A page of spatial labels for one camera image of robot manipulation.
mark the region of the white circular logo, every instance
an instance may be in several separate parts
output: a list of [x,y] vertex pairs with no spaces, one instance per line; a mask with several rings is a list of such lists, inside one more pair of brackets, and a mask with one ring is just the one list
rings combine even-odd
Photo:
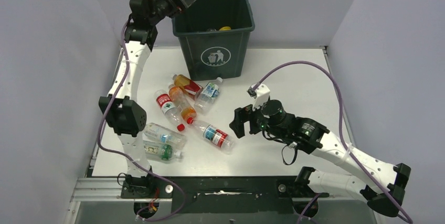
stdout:
[[229,62],[230,51],[224,47],[210,47],[201,54],[201,61],[211,67],[219,67]]

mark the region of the red bottle cap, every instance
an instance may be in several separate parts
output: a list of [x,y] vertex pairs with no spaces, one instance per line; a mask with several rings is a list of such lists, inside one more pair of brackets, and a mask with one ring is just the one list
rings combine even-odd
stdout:
[[178,125],[178,127],[176,127],[179,131],[183,131],[185,130],[185,126],[183,124]]

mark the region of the orange bottle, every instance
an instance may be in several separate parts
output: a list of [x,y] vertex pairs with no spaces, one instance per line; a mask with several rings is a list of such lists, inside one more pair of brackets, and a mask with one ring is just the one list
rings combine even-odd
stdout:
[[181,116],[188,124],[191,124],[193,119],[196,118],[196,111],[193,107],[188,103],[187,98],[185,97],[182,89],[180,87],[176,87],[175,84],[170,83],[168,85],[168,95],[178,107],[181,112]]
[[180,87],[184,94],[188,95],[193,100],[196,100],[203,90],[203,87],[182,74],[172,75],[172,80],[175,86]]

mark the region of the clear plastic bottle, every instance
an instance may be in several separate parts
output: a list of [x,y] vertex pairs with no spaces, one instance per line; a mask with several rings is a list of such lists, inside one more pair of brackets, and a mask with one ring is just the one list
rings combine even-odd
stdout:
[[175,104],[172,102],[165,90],[158,90],[154,93],[154,99],[157,105],[161,108],[165,117],[171,122],[179,131],[185,130],[185,126],[182,123],[181,114]]
[[172,80],[175,83],[175,86],[180,87],[183,93],[188,95],[193,100],[196,100],[203,89],[201,85],[183,76],[182,74],[173,74]]
[[221,84],[222,78],[218,77],[216,80],[208,82],[203,88],[195,101],[195,110],[198,113],[206,114],[210,110],[219,95]]
[[208,140],[222,151],[230,153],[234,142],[232,141],[233,138],[227,133],[201,120],[193,120],[191,126],[204,140]]
[[168,94],[181,112],[182,119],[190,124],[196,118],[196,111],[188,103],[182,89],[171,82],[168,84]]
[[169,144],[182,150],[187,143],[187,138],[184,135],[171,131],[165,127],[155,123],[148,123],[145,126],[144,134],[153,141]]
[[171,160],[174,158],[182,158],[182,152],[175,150],[169,144],[154,143],[144,141],[145,155],[151,160]]

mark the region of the trash bin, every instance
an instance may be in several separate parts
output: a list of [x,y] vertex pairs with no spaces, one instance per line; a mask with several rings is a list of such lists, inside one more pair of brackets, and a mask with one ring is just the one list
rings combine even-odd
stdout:
[[250,32],[255,29],[248,0],[197,0],[172,22],[192,80],[241,75]]

